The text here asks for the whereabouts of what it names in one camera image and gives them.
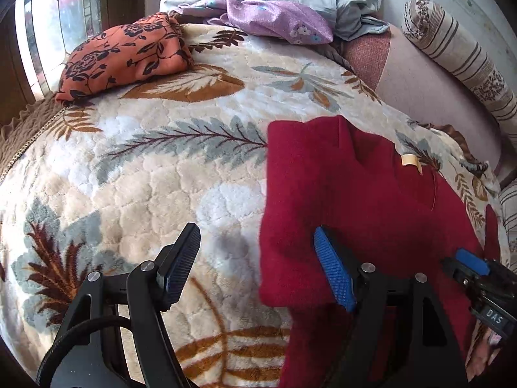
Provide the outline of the person's right hand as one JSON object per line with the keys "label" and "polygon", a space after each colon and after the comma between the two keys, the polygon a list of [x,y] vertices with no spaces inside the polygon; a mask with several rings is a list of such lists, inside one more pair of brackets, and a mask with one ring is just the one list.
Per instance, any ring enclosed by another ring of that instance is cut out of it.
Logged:
{"label": "person's right hand", "polygon": [[469,381],[480,376],[495,359],[500,350],[502,337],[479,320],[472,334],[465,369]]}

